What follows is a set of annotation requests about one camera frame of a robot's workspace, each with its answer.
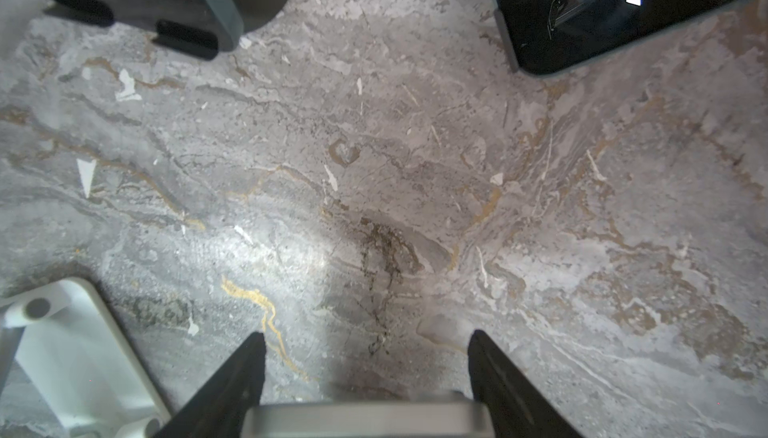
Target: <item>marble surface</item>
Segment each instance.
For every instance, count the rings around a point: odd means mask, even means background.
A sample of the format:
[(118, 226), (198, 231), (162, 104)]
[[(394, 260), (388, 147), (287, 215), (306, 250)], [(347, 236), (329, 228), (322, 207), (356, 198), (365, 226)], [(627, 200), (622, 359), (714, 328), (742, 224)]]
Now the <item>marble surface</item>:
[(212, 62), (45, 5), (0, 0), (0, 290), (90, 278), (173, 409), (253, 330), (267, 402), (468, 393), (483, 328), (585, 437), (766, 434), (768, 0), (546, 79), (491, 0), (290, 0)]

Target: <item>white plastic stand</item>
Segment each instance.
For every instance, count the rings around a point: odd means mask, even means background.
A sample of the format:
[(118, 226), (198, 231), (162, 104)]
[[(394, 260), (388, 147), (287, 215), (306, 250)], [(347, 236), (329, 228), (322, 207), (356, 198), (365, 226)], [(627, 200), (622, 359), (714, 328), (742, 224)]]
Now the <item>white plastic stand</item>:
[(170, 419), (96, 289), (80, 278), (0, 300), (0, 393), (14, 358), (73, 438), (149, 438)]

